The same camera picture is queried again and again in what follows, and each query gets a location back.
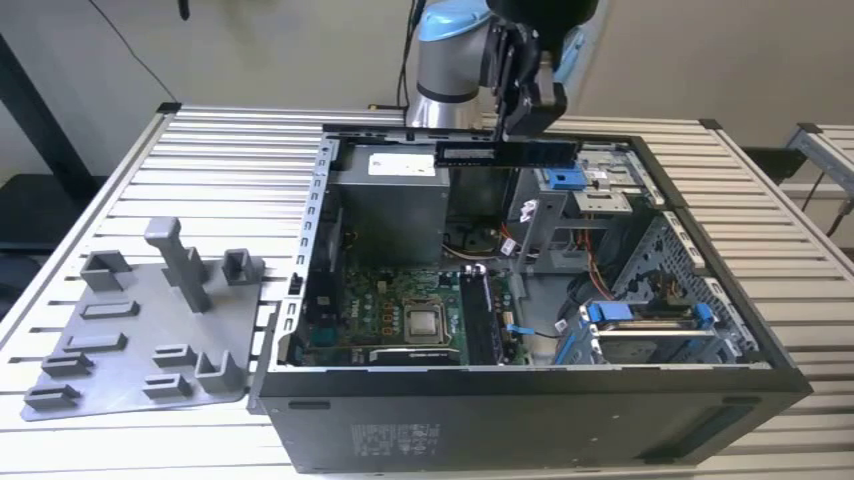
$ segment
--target robotic arm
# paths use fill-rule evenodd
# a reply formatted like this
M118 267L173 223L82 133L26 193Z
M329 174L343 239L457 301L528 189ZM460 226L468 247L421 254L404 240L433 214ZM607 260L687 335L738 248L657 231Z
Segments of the robotic arm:
M495 95L495 140L541 133L565 112L553 80L569 31L592 17L597 0L487 0L487 86Z
M427 7L419 34L416 127L479 127L479 86L495 96L493 138L533 136L565 112L553 79L568 33L597 0L447 0Z

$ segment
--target blue tab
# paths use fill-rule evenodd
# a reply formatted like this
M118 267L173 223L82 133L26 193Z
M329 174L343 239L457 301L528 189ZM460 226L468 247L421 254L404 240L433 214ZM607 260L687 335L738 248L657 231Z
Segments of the blue tab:
M635 318L627 303L601 302L596 305L599 305L599 309L601 310L603 322L624 322Z
M519 327L517 325L507 325L507 331L516 332L520 335L533 335L535 333L532 328Z
M552 190L583 190L587 188L587 177L580 167L547 168L548 188Z
M592 323L601 321L601 310L599 310L599 304L591 303L587 306L587 316L589 317L589 321Z
M489 19L489 7L484 0L447 0L424 9L417 39L435 42L461 35Z
M565 358L565 354L569 353L569 347L575 343L575 335L569 335L569 338L565 339L565 343L563 344L563 348L560 348L560 353L555 357L555 365L563 364L563 359Z
M693 314L699 317L699 328L705 329L715 323L715 314L705 303L693 305Z

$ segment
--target slotted aluminum surface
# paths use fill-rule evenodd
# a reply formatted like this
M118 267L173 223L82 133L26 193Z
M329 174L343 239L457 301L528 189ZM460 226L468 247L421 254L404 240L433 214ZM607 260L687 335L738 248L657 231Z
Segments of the slotted aluminum surface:
M177 215L184 244L204 256L245 247L266 258L258 326L286 287L301 199L320 125L400 124L396 113L184 107L158 116L56 254L0 323L0 473L68 479L296 477L265 417L244 402L25 423L21 394L38 373L73 302L85 254L117 248L154 261L137 236L146 219ZM567 118L555 130L641 135L673 177L816 394L695 470L605 473L465 472L465 478L708 479L854 477L854 286L850 264L820 240L784 196L695 121ZM260 346L256 335L254 353ZM459 478L407 474L400 478Z

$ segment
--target motherboard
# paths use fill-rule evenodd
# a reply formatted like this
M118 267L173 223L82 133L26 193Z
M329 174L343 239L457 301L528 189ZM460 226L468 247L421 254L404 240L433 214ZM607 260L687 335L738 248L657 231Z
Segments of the motherboard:
M409 269L351 269L343 274L337 321L309 327L304 364L467 365L465 305L460 272ZM476 320L487 328L511 321L513 301L507 273L488 274L491 311ZM505 350L501 363L521 363L524 352Z

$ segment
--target cable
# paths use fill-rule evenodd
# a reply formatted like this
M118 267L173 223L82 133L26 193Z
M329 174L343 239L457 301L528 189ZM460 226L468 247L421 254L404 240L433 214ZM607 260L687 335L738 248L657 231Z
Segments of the cable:
M810 200L812 200L812 195L815 194L815 189L818 189L818 185L822 183L824 179L824 172L818 174L818 178L815 179L815 183L812 184L812 189L810 193L806 195L806 200L803 200L803 205L800 206L800 211L806 212L806 206L810 204Z
M584 230L584 241L587 244L587 269L589 272L589 280L592 281L592 285L596 287L596 290L599 290L599 293L605 298L605 300L613 300L613 296L608 293L607 284L604 283L604 279L601 278L599 267L596 267L596 258L592 254L592 242L589 241L589 230Z
M172 94L172 91L166 88L165 84L160 80L160 77L157 77L157 75L150 70L150 68L148 68L148 65L145 65L145 62L142 62L142 59L138 58L138 56L136 55L136 52L133 51L133 48L130 47L130 44L128 43L126 39L124 38L124 35L121 35L121 32L118 31L118 28L116 28L116 25L112 23L112 20L109 20L109 17L106 16L104 11L101 10L101 7L97 6L97 3L94 3L94 0L88 0L88 2L89 2L89 5L92 5L92 7L94 8L94 10L97 10L97 13L100 13L101 17L104 17L104 20L109 24L109 27L112 28L112 31L116 32L116 35L118 36L118 39L121 40L121 43L124 43L124 46L126 47L128 52L130 52L130 56L136 59L136 61L142 66L145 71L150 74L153 79L157 81L157 83L162 87L162 90L165 90L165 93L169 96L169 98L172 99L172 101L177 102L177 98L174 98L174 95Z
M844 214L839 213L836 215L836 218L832 219L832 224L830 225L830 230L827 230L827 233L824 234L827 237L830 237L834 233L836 233L836 228L839 228L839 224L842 223L842 219L844 218Z
M461 258L463 260L480 261L480 260L493 260L497 257L481 257L477 255L467 255L464 253L457 252L451 247L448 247L444 243L441 244L441 248L455 257Z
M543 338L551 338L553 340L559 340L559 339L563 338L563 336L560 336L560 335L548 335L548 334L545 334L543 332L533 332L533 335L536 335L537 337L543 337Z
M396 90L396 105L403 107L400 102L400 90L403 89L403 98L405 99L405 107L409 106L409 90L407 87L405 78L405 62L409 58L409 47L412 45L412 34L415 33L415 27L412 27L412 13L415 12L415 1L409 2L409 13L405 16L405 38L403 40L403 60L400 63L400 71L397 72L397 90Z

